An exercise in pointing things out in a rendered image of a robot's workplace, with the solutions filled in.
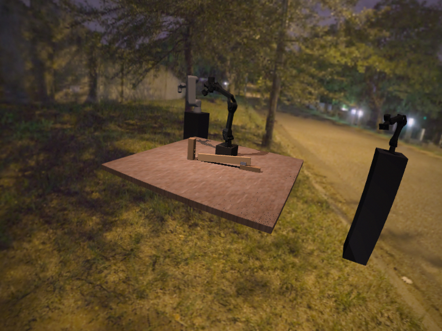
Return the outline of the long tan wooden rail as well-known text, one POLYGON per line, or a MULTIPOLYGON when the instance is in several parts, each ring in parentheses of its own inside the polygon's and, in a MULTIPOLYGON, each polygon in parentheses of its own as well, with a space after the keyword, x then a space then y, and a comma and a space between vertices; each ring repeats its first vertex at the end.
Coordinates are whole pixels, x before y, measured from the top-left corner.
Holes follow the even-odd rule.
POLYGON ((240 165, 241 162, 246 162, 246 165, 251 165, 251 157, 238 157, 230 155, 214 155, 214 154, 199 154, 198 161, 217 162, 217 163, 231 163, 240 165))

